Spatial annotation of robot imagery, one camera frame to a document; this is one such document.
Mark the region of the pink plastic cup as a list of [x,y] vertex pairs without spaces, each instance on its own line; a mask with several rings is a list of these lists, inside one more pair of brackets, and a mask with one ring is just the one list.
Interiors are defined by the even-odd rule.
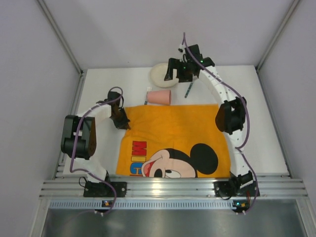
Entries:
[[171,104],[171,90],[151,91],[148,94],[148,103],[169,106]]

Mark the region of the orange Mickey Mouse placemat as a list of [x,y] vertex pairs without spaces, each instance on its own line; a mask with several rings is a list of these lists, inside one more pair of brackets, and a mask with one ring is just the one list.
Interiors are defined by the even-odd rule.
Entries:
[[228,178],[231,160],[215,124],[216,105],[127,107],[130,129],[121,140],[117,175]]

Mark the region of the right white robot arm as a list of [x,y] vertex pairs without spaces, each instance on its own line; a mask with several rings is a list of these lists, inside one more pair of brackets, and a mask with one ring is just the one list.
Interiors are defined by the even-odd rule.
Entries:
[[193,78],[197,77],[215,98],[219,106],[215,124],[225,134],[229,150],[233,153],[229,183],[231,188],[238,192],[253,182],[253,173],[243,154],[243,147],[250,133],[246,100],[223,81],[212,59],[204,58],[197,44],[186,46],[182,43],[178,50],[181,56],[168,60],[164,80],[192,82]]

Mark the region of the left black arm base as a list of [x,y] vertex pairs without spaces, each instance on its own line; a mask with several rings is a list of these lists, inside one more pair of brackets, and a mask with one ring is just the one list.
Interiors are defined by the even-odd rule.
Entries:
[[[79,185],[83,187],[83,196],[85,198],[114,198],[115,193],[111,187],[104,183],[92,183],[85,177],[79,178]],[[123,198],[127,192],[126,182],[110,182],[110,185],[116,191],[118,198]]]

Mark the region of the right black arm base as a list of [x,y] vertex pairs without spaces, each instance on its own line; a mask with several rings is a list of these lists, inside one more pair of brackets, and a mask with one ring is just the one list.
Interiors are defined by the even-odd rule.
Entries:
[[228,181],[218,181],[214,183],[215,196],[223,199],[232,197],[255,197],[257,191],[259,191],[259,189],[256,183],[240,188],[237,191],[231,187]]

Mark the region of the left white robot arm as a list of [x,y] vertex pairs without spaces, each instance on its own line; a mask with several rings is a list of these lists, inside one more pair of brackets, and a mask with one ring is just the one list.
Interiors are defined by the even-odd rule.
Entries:
[[106,99],[96,102],[86,112],[65,117],[61,152],[71,158],[71,173],[82,171],[92,183],[108,183],[107,170],[93,157],[97,147],[96,127],[111,119],[117,129],[130,129],[123,105],[123,91],[115,86],[109,90]]

